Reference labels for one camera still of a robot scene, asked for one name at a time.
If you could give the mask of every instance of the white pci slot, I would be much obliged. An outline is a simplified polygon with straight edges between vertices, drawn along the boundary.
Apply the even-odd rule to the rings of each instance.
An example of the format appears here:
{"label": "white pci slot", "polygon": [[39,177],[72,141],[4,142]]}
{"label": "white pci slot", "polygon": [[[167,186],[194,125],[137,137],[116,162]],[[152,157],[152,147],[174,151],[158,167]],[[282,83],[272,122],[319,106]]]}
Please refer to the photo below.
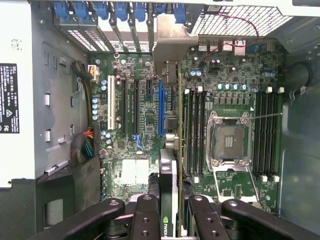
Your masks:
{"label": "white pci slot", "polygon": [[116,128],[116,82],[115,76],[108,76],[108,129],[113,130]]}

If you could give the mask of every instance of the green circuit board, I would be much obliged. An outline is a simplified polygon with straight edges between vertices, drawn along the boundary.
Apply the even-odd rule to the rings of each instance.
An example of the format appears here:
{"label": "green circuit board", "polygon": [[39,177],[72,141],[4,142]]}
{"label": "green circuit board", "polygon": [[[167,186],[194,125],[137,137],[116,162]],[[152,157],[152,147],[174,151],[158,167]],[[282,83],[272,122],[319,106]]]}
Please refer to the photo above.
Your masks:
{"label": "green circuit board", "polygon": [[[256,114],[256,94],[254,88],[276,87],[282,80],[279,68],[284,65],[284,51],[276,47],[275,51],[267,51],[258,47],[245,56],[235,56],[233,52],[214,53],[204,62],[205,52],[190,50],[181,62],[181,76],[184,89],[197,89],[202,86],[205,90],[205,125],[212,111],[219,116],[240,117],[248,112],[250,117]],[[114,58],[112,54],[96,54],[92,56],[92,62],[96,59],[101,61],[99,65],[99,82],[93,84],[93,98],[99,99],[98,122],[101,130],[110,134],[109,138],[102,136],[100,141],[100,159],[104,173],[102,175],[102,191],[104,196],[116,197],[128,202],[130,197],[138,193],[148,192],[148,175],[156,173],[158,169],[159,149],[164,147],[165,140],[159,136],[159,81],[154,78],[154,66],[152,56],[120,54]],[[200,71],[201,74],[192,75],[192,71]],[[276,73],[270,77],[265,72]],[[127,84],[127,91],[123,91],[122,84],[115,89],[116,116],[123,117],[127,112],[125,124],[126,133],[123,132],[123,121],[116,122],[116,128],[107,127],[107,99],[102,90],[101,80],[108,76],[121,75]],[[133,138],[134,133],[134,101],[135,83],[138,81],[139,88],[139,127],[141,150],[137,141]],[[237,85],[235,89],[219,89],[219,84]],[[165,87],[166,112],[176,113],[178,95],[176,87]],[[254,152],[255,122],[252,121],[250,134],[245,134],[244,145],[250,142],[251,149],[247,155]],[[276,156],[276,164],[279,164],[279,156]],[[195,193],[204,194],[218,201],[218,193],[213,173],[209,171],[207,164],[203,165],[201,175],[192,173],[192,186]],[[255,186],[262,207],[271,212],[276,208],[278,183],[262,182],[255,178]],[[247,172],[217,172],[217,182],[220,195],[224,197],[240,199],[242,196],[255,194],[250,175]]]}

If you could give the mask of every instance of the red wire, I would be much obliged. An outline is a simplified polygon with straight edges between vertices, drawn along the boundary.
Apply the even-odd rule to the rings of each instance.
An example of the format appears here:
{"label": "red wire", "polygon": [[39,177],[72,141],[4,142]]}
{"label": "red wire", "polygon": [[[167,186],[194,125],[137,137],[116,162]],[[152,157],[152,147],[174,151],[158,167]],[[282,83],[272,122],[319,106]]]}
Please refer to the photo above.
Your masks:
{"label": "red wire", "polygon": [[245,22],[247,22],[248,24],[252,25],[253,28],[254,28],[254,30],[255,30],[255,33],[256,33],[256,39],[254,40],[254,42],[252,42],[252,43],[249,44],[249,45],[237,45],[237,44],[225,42],[225,43],[219,45],[219,46],[218,46],[217,48],[215,48],[214,50],[212,50],[209,54],[207,54],[207,55],[204,57],[203,60],[205,60],[206,58],[208,58],[213,52],[215,52],[217,49],[221,48],[221,47],[224,46],[224,45],[229,45],[229,46],[233,46],[233,47],[237,47],[237,48],[246,48],[246,47],[250,47],[250,46],[256,44],[257,41],[259,40],[259,32],[258,32],[256,26],[255,26],[251,21],[249,21],[249,20],[247,20],[247,19],[244,19],[244,18],[242,18],[242,17],[229,16],[229,15],[226,15],[226,14],[218,14],[218,16],[224,17],[224,18],[229,18],[229,19],[240,19],[240,20],[245,21]]}

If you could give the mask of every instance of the metal screw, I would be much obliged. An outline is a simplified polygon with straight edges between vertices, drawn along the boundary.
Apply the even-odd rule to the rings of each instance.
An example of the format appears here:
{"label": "metal screw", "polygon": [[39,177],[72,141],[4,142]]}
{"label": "metal screw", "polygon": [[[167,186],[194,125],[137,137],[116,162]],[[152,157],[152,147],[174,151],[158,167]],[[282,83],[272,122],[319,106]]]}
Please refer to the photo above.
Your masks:
{"label": "metal screw", "polygon": [[194,199],[197,200],[197,201],[201,201],[202,200],[202,196],[197,195],[197,196],[194,197]]}
{"label": "metal screw", "polygon": [[232,207],[238,206],[238,203],[236,203],[235,201],[229,201],[228,204],[231,205]]}
{"label": "metal screw", "polygon": [[109,203],[109,205],[110,206],[116,206],[116,205],[118,205],[119,203],[116,201],[116,200],[112,200],[110,203]]}
{"label": "metal screw", "polygon": [[144,196],[144,198],[143,198],[144,200],[151,200],[152,198],[150,197],[150,196]]}

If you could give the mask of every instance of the motherboard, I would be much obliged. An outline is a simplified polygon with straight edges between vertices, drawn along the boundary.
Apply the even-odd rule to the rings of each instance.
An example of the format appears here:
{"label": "motherboard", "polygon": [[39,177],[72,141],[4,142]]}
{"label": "motherboard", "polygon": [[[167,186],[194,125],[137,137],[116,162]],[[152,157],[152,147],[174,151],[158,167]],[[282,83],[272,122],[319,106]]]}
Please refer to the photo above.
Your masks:
{"label": "motherboard", "polygon": [[[187,52],[180,63],[182,155],[196,194],[217,203],[259,202],[268,212],[277,207],[284,59],[281,46],[268,51],[263,44],[240,55],[208,55],[198,47]],[[178,115],[178,88],[155,75],[150,55],[93,55],[97,60],[92,113],[101,131],[102,191],[128,202],[147,193],[148,176],[159,172],[164,118]],[[242,168],[225,167],[228,161]]]}

